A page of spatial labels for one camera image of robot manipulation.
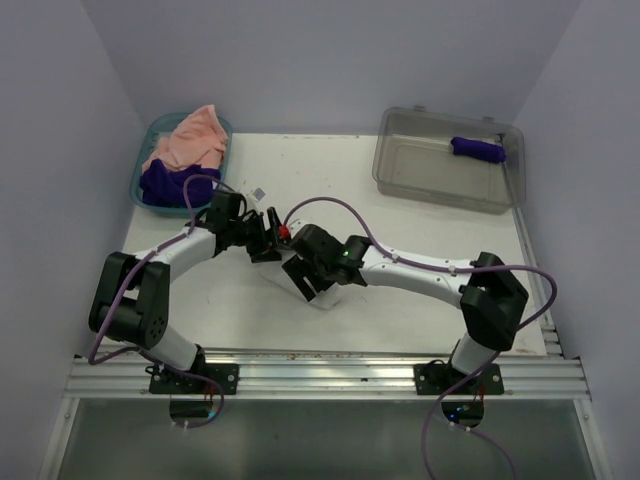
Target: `blue basket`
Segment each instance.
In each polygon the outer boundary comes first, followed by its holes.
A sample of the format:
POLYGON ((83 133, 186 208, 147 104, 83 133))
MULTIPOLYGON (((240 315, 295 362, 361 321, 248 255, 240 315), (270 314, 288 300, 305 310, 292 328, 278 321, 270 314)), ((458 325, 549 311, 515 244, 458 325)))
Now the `blue basket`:
MULTIPOLYGON (((129 194, 131 195, 131 200, 133 203, 138 205, 139 207, 146 208, 147 210, 151 210, 152 212, 161 213, 164 215, 170 215, 174 217, 188 217, 189 210, 184 207, 156 207, 154 205, 147 205, 142 201, 142 189, 140 188, 140 175, 142 164, 149 159, 151 153, 155 150, 156 145, 158 144, 158 139, 160 137, 169 136, 171 132, 173 132, 178 124, 182 122, 189 113, 169 113, 167 115, 163 115, 154 121, 149 130, 147 130, 147 134, 144 137, 144 141, 142 142, 142 147, 140 147, 140 153, 138 154, 138 161, 136 162, 136 168, 133 171, 133 178, 131 179, 131 186, 129 187, 129 194)), ((227 167, 229 166, 229 159, 231 157, 231 135, 233 134, 233 129, 229 122, 227 122, 224 118, 218 117, 220 121, 220 125, 224 128, 224 131, 227 132, 227 136, 229 140, 227 141, 227 150, 224 154, 224 161, 222 162, 222 168, 220 168, 220 177, 221 180, 224 181, 225 175, 227 173, 227 167)), ((208 207, 210 204, 203 205, 198 207, 198 209, 208 207)))

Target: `wall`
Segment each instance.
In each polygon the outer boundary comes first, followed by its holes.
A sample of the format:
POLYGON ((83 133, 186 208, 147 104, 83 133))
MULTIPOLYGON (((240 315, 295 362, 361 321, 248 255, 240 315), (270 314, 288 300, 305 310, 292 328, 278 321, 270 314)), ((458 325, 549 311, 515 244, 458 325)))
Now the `wall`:
POLYGON ((640 3, 584 0, 516 124, 527 142, 526 220, 560 285, 565 352, 584 361, 617 478, 640 469, 640 3))
POLYGON ((0 478, 34 478, 143 134, 82 5, 0 9, 0 478))
POLYGON ((83 0, 143 121, 377 132, 391 106, 512 121, 580 0, 83 0))

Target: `pink towel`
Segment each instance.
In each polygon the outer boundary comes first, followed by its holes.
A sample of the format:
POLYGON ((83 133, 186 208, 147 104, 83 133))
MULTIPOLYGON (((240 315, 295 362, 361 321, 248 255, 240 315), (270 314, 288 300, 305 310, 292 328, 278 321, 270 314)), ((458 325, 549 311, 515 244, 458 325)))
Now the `pink towel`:
POLYGON ((156 158, 172 172, 184 170, 191 165, 219 169, 224 159, 227 140, 227 134, 216 116, 215 107, 205 105, 185 118, 170 137, 158 140, 158 146, 142 164, 142 172, 144 173, 156 158))

